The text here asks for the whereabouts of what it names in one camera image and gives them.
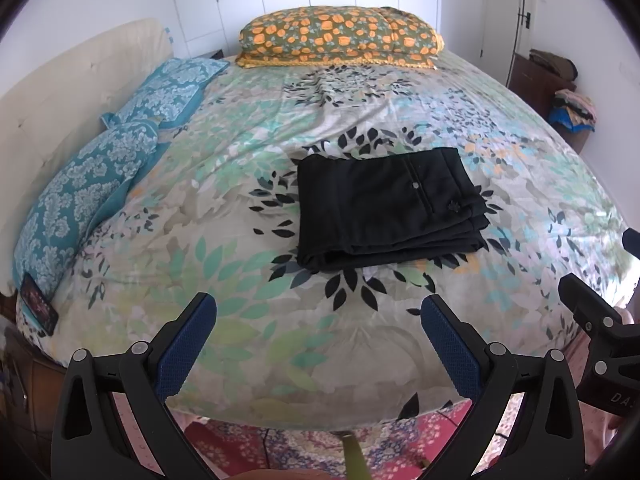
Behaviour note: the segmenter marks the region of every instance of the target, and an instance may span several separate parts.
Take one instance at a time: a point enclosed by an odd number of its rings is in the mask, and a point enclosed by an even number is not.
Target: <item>folded clothes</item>
[[[458,150],[298,165],[298,263],[339,270],[470,253],[485,245],[484,199]]]
[[[580,117],[573,110],[567,107],[552,108],[548,117],[549,124],[562,124],[570,132],[580,132],[582,130],[594,131],[593,121]]]
[[[561,101],[559,107],[566,105],[583,117],[593,120],[594,123],[598,120],[596,107],[593,104],[593,101],[591,101],[587,96],[577,94],[576,92],[563,88],[556,92],[554,99]]]

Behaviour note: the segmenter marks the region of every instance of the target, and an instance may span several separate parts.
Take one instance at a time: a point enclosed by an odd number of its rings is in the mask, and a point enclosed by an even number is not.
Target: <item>screw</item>
[[[593,369],[598,375],[604,375],[607,371],[607,364],[604,361],[598,361]]]
[[[149,345],[146,341],[138,341],[137,343],[133,343],[131,346],[131,353],[140,355],[145,353],[147,348],[149,348]]]
[[[78,349],[74,352],[73,360],[82,361],[86,357],[86,350],[84,348]]]
[[[494,355],[505,355],[507,353],[507,349],[502,343],[491,343],[489,345],[489,352]]]
[[[562,361],[562,359],[564,359],[564,354],[563,354],[561,351],[559,351],[557,348],[554,348],[554,349],[551,351],[551,354],[550,354],[550,355],[551,355],[551,358],[552,358],[554,361],[558,361],[558,362],[560,362],[560,361]]]

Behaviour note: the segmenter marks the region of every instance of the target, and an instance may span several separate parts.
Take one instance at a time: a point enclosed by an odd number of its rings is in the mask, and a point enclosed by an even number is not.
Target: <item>teal damask pillow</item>
[[[56,174],[31,208],[14,250],[18,290],[28,272],[47,299],[53,297],[82,243],[122,207],[157,150],[156,124],[131,121],[95,137]]]
[[[204,88],[227,66],[228,61],[171,58],[146,78],[133,97],[114,114],[102,115],[107,128],[133,119],[161,117],[159,128],[186,123],[204,97]]]

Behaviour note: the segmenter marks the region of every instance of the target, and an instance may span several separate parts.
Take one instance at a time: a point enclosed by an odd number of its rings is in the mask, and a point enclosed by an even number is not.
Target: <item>pink floral rug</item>
[[[497,433],[508,435],[520,405],[514,396]],[[461,402],[449,409],[417,418],[356,430],[375,480],[415,480],[442,450],[470,407]],[[238,426],[215,420],[192,422],[185,436],[226,474],[260,468],[318,469],[334,479],[346,477],[340,439],[325,431],[282,431]],[[477,470],[498,456],[504,438],[496,436]]]

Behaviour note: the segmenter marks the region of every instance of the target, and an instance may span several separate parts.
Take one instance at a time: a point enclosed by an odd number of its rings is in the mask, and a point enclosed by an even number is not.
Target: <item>white wall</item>
[[[454,54],[478,65],[484,29],[484,0],[442,0],[440,33]]]
[[[640,57],[631,40],[603,0],[538,0],[532,47],[577,66],[577,91],[598,112],[581,155],[626,221],[640,229]]]
[[[0,95],[72,46],[148,17],[171,29],[175,54],[186,56],[174,0],[29,0],[0,41]]]

